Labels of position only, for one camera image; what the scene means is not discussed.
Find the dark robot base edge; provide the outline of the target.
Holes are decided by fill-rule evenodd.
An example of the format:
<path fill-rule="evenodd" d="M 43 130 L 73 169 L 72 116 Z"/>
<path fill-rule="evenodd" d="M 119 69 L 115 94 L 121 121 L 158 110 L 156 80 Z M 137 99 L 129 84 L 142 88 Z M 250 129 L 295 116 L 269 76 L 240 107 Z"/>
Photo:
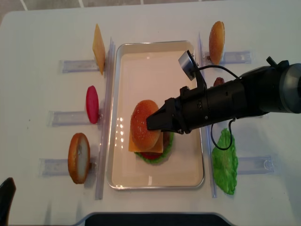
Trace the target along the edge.
<path fill-rule="evenodd" d="M 214 214 L 101 213 L 84 220 L 85 226 L 229 226 Z"/>

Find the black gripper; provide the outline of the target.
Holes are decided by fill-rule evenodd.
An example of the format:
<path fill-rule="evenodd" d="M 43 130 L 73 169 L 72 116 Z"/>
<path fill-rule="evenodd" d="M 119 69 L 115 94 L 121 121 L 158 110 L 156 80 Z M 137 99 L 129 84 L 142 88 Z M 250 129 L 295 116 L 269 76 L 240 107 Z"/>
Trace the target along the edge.
<path fill-rule="evenodd" d="M 171 131 L 179 134 L 190 133 L 193 129 L 211 124 L 207 88 L 180 89 L 180 95 L 171 97 L 147 122 L 148 130 Z"/>

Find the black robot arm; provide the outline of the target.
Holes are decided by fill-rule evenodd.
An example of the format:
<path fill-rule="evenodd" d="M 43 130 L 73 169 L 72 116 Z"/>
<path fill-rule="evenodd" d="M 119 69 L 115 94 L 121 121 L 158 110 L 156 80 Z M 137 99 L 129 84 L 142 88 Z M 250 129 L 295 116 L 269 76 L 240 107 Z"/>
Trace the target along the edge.
<path fill-rule="evenodd" d="M 180 89 L 180 96 L 170 98 L 146 120 L 149 130 L 190 133 L 229 119 L 255 117 L 270 112 L 301 112 L 301 65 L 287 60 L 244 73 L 232 81 L 207 88 L 193 60 L 182 66 L 187 76 L 197 80 L 197 87 Z"/>

